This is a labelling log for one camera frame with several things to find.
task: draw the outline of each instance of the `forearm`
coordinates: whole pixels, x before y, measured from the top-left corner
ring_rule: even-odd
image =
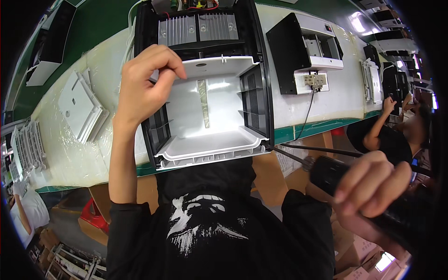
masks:
[[[19,196],[16,194],[16,203],[17,208],[19,209],[19,215],[20,215],[20,221],[22,222],[23,227],[25,228],[26,232],[28,234],[31,234],[32,228],[30,226],[30,223],[28,221],[28,217],[26,216],[25,210],[23,209],[22,202],[20,201]]]
[[[383,114],[375,122],[375,124],[373,125],[373,127],[369,131],[369,133],[367,133],[367,135],[364,137],[363,144],[370,151],[375,151],[375,150],[379,149],[380,143],[379,143],[378,135],[379,135],[379,132],[381,131],[381,128],[384,125],[384,122],[388,118],[388,116],[389,116],[389,114],[383,112]]]
[[[109,169],[109,195],[115,203],[137,203],[137,170],[134,142],[136,128],[113,123],[114,135]]]

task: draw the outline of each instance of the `white inner compartment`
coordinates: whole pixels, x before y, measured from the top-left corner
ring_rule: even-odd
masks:
[[[233,152],[258,147],[266,138],[244,126],[240,94],[239,76],[256,65],[252,57],[205,58],[184,61],[184,65],[189,78],[174,82],[166,104],[172,136],[156,156],[178,161],[174,163],[178,166],[180,160],[184,160],[180,165],[187,165],[237,157]],[[206,80],[210,128],[204,124],[198,80]],[[222,153],[232,154],[213,157]]]

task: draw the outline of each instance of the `white t-shirt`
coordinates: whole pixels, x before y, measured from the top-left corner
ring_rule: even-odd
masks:
[[[28,222],[30,223],[31,234],[28,234],[22,225],[17,203],[14,203],[10,213],[17,234],[22,241],[24,248],[26,248],[34,236],[34,230],[48,224],[50,221],[50,216],[42,198],[34,190],[27,191],[20,202],[22,203],[23,210],[25,211]]]

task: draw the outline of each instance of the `partially assembled appliance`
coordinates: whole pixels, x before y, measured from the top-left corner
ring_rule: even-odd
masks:
[[[266,36],[283,95],[312,93],[316,86],[329,91],[327,71],[344,68],[344,54],[328,21],[290,13]]]
[[[253,0],[166,2],[137,9],[134,55],[163,44],[183,60],[187,80],[142,122],[157,170],[268,153],[273,110],[263,34]],[[157,80],[157,71],[151,77]]]

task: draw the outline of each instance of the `electric screwdriver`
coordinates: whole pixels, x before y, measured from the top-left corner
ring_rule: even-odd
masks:
[[[349,166],[326,156],[320,156],[317,160],[307,157],[305,161],[307,164],[303,164],[303,169],[310,172],[310,182],[333,196]],[[425,238],[430,214],[431,204],[427,200],[405,192],[392,202],[383,214],[366,219],[414,254],[418,251],[421,240]]]

